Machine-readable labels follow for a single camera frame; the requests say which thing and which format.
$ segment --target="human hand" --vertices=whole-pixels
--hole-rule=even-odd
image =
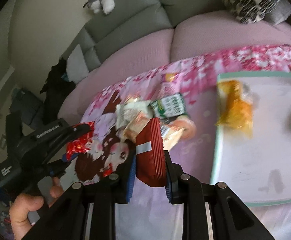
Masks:
[[[63,194],[63,189],[60,186],[58,178],[52,179],[53,186],[50,189],[50,195],[54,198],[49,206],[52,206],[55,201]],[[26,233],[31,229],[30,221],[28,220],[28,213],[30,211],[37,211],[42,208],[44,199],[41,196],[30,196],[21,193],[10,208],[10,220],[12,231],[15,240],[21,240]]]

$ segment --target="yellow snack package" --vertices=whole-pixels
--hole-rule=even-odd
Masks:
[[[249,137],[253,133],[252,96],[248,85],[237,80],[220,82],[218,88],[227,99],[224,112],[216,125],[224,125],[233,129],[240,129]]]

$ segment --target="blue gripper pad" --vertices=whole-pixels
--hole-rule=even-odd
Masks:
[[[136,156],[133,157],[131,170],[130,170],[130,174],[129,174],[129,178],[128,178],[128,182],[127,182],[126,200],[128,203],[130,202],[130,199],[132,197],[135,178],[136,178]]]
[[[172,183],[171,183],[171,179],[170,179],[170,174],[167,171],[167,185],[165,186],[166,189],[166,194],[167,194],[167,199],[169,200],[169,202],[171,203],[172,201]]]

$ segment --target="pink sofa cushion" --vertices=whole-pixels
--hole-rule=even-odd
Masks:
[[[291,26],[283,22],[273,27],[265,21],[242,25],[229,12],[215,11],[191,17],[176,27],[171,61],[259,44],[291,45]]]
[[[149,34],[111,55],[78,84],[64,101],[58,117],[69,124],[78,123],[96,93],[129,76],[169,64],[173,33],[173,29],[166,29]]]

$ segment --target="barcode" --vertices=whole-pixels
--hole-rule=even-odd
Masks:
[[[165,137],[167,135],[167,133],[169,132],[170,127],[162,124],[160,129],[161,129],[162,137]]]

